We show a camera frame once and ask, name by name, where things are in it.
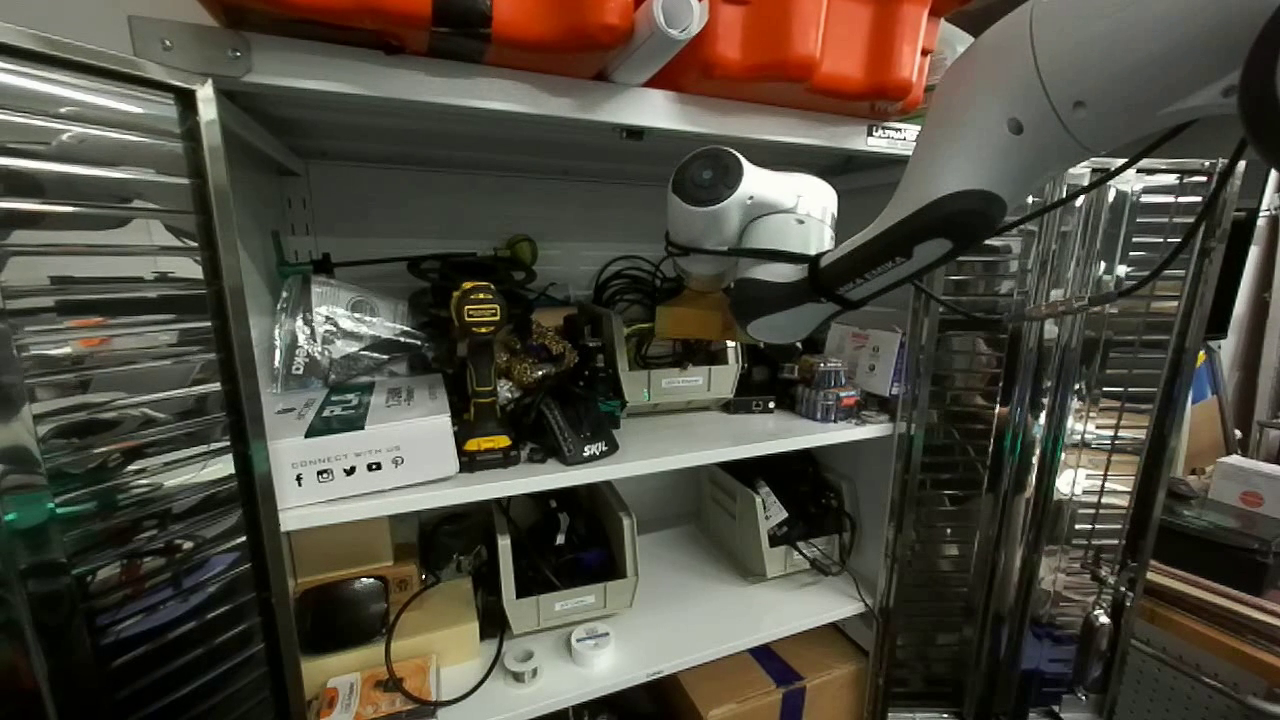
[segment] white device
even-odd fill
[[[748,164],[735,149],[688,156],[669,191],[669,244],[710,255],[679,259],[691,275],[728,275],[716,254],[803,254],[836,248],[841,196],[827,181]]]
[[[987,242],[1029,190],[1085,156],[1242,114],[1257,151],[1278,164],[1278,60],[1280,0],[1033,0],[950,70],[897,196],[841,248],[798,233],[808,199],[825,196],[817,175],[766,171],[734,149],[676,167],[669,233],[686,248],[812,255],[720,259],[735,280],[740,329],[798,346],[841,307]]]

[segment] storage shelf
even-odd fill
[[[866,606],[844,575],[745,582],[700,529],[641,538],[637,608],[614,617],[616,656],[608,668],[582,668],[568,656],[568,629],[515,638],[508,648],[538,648],[541,679],[515,685],[505,671],[443,720],[528,720],[614,697],[781,638],[862,617]],[[465,691],[489,663],[443,671],[443,697]]]
[[[454,506],[481,506],[501,497],[528,497],[602,479],[633,479],[676,467],[728,464],[748,456],[803,454],[827,446],[855,446],[891,437],[891,425],[812,425],[803,418],[725,418],[725,413],[679,413],[679,418],[628,418],[620,429],[620,454],[598,464],[515,464],[497,473],[465,473],[438,483],[410,483],[395,492],[368,492],[332,506],[286,510],[280,529],[326,529],[374,518],[410,518]]]
[[[389,58],[288,38],[247,38],[247,71],[233,79],[247,98],[310,98],[316,107],[421,107],[421,114],[493,114],[511,119],[575,119],[614,129],[691,131],[725,142],[759,142],[793,149],[841,149],[868,156],[909,156],[914,129],[901,119],[855,119],[793,114],[735,101],[705,101],[666,87],[620,87],[606,79],[508,71],[484,64]]]

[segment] product box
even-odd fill
[[[360,522],[288,533],[293,575],[327,575],[368,564],[395,564],[392,522]]]
[[[429,691],[433,690],[429,660],[404,660],[404,663],[395,663],[395,678],[413,697],[433,697]],[[383,668],[332,678],[312,705],[316,720],[383,720],[383,716],[401,716],[401,713],[416,713],[416,705],[389,690]]]
[[[267,398],[276,506],[326,506],[457,478],[440,376],[379,376]]]
[[[866,720],[868,656],[836,629],[679,671],[679,720]]]
[[[1210,497],[1280,522],[1280,464],[1224,456],[1213,467]]]
[[[862,394],[873,398],[897,398],[901,388],[901,366],[903,366],[903,332],[887,329],[855,329],[849,319],[836,319],[827,329],[827,358],[841,358],[849,366],[849,379]]]
[[[433,668],[468,663],[481,656],[481,617],[474,582],[457,575],[416,595],[395,629],[395,663],[429,660]],[[383,663],[383,638],[360,648],[303,656],[303,691],[338,678]]]

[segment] power drill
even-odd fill
[[[468,358],[468,413],[457,429],[465,467],[511,464],[511,437],[497,421],[497,332],[505,329],[505,300],[489,280],[465,280],[454,300],[454,335]]]

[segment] orange case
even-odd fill
[[[853,115],[926,103],[940,16],[966,0],[712,0],[660,87]]]
[[[204,0],[223,26],[424,52],[433,0]]]
[[[223,26],[395,52],[433,50],[433,0],[204,0]],[[598,77],[637,34],[637,0],[493,0],[497,70]]]

